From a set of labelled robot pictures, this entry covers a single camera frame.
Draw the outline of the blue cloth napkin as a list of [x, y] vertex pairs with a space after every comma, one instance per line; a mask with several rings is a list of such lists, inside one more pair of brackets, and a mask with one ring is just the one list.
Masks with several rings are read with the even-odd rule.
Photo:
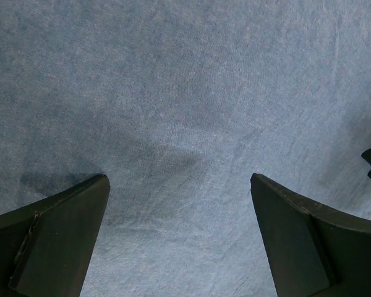
[[274, 296], [261, 173], [371, 220], [371, 1], [0, 1], [0, 214], [105, 174], [83, 296]]

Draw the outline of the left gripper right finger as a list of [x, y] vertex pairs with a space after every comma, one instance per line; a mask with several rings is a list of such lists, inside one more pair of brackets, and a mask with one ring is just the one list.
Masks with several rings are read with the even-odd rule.
[[371, 296], [371, 220], [254, 173], [251, 195], [278, 296]]

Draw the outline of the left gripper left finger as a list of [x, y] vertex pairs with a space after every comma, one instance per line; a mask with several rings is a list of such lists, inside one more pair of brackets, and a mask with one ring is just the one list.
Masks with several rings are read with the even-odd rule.
[[98, 174], [0, 215], [0, 296], [80, 296], [109, 192]]

